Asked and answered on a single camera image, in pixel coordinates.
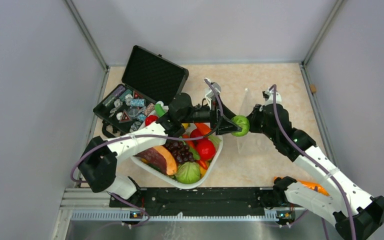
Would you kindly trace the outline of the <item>small green toy cabbage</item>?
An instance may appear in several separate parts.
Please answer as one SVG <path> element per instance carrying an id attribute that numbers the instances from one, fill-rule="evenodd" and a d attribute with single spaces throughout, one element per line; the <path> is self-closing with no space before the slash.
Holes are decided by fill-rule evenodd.
<path id="1" fill-rule="evenodd" d="M 235 137 L 244 137 L 250 130 L 250 122 L 244 115 L 236 115 L 231 121 L 241 128 L 241 131 L 232 132 L 231 135 Z"/>

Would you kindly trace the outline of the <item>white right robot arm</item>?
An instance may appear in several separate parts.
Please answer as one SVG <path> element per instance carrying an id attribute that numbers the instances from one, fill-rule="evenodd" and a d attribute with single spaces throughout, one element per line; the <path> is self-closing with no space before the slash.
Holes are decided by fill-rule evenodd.
<path id="1" fill-rule="evenodd" d="M 264 104 L 256 104 L 247 116 L 250 132 L 265 135 L 275 149 L 323 187 L 327 194 L 286 176 L 273 186 L 273 200 L 306 208 L 332 224 L 344 240 L 367 240 L 384 223 L 384 197 L 372 196 L 358 187 L 323 153 L 305 131 L 295 128 L 273 90 L 262 93 Z"/>

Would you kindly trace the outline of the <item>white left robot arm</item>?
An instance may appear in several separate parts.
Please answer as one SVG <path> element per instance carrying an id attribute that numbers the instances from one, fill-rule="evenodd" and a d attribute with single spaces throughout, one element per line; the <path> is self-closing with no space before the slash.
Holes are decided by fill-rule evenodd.
<path id="1" fill-rule="evenodd" d="M 242 131 L 224 113 L 221 87 L 207 78 L 204 82 L 209 87 L 204 95 L 207 106 L 194 106 L 187 93 L 178 93 L 168 105 L 167 112 L 149 126 L 107 140 L 94 137 L 73 169 L 80 171 L 94 193 L 116 194 L 127 206 L 136 206 L 141 198 L 139 188 L 131 178 L 116 174 L 119 163 L 150 148 L 162 146 L 167 140 L 181 140 L 186 131 L 183 123 L 209 123 L 209 135 Z"/>

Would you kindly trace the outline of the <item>orange toy carrot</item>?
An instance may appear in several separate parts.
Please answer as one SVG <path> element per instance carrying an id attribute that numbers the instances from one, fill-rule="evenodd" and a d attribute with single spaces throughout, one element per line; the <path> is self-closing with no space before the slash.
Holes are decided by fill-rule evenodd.
<path id="1" fill-rule="evenodd" d="M 202 136 L 208 137 L 212 134 L 212 129 L 205 123 L 194 123 L 196 129 L 201 133 Z"/>

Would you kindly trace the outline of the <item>green toy cucumber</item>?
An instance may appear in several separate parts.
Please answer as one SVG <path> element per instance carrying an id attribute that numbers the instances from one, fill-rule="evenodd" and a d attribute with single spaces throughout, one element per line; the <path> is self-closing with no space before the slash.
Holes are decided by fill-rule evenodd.
<path id="1" fill-rule="evenodd" d="M 154 110 L 158 117 L 162 117 L 166 113 L 166 110 L 160 103 L 155 104 Z"/>

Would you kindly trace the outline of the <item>clear zip top bag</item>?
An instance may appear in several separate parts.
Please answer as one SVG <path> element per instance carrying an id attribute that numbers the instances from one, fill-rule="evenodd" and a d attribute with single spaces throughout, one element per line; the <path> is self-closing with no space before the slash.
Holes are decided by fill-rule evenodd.
<path id="1" fill-rule="evenodd" d="M 256 104 L 251 91 L 245 88 L 239 114 L 248 116 Z M 262 133 L 249 131 L 245 136 L 237 137 L 238 153 L 242 156 L 263 155 L 269 152 L 272 142 Z"/>

